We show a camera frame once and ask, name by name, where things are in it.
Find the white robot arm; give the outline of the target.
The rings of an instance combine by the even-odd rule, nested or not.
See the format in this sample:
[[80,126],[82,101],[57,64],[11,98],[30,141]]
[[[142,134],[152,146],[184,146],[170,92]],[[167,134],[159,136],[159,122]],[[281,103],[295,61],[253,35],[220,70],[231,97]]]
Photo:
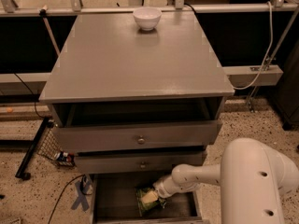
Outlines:
[[285,224],[280,197],[299,186],[299,170],[284,154],[250,138],[229,143],[216,165],[180,164],[137,192],[141,212],[201,183],[221,187],[221,224]]

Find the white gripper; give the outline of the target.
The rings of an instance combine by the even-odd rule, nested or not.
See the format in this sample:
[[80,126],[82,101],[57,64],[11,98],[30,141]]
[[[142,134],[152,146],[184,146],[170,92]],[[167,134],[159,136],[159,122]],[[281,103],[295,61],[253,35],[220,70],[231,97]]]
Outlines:
[[153,183],[153,187],[155,190],[151,189],[141,197],[142,203],[156,202],[159,197],[166,199],[179,191],[179,185],[173,181],[171,175],[161,177]]

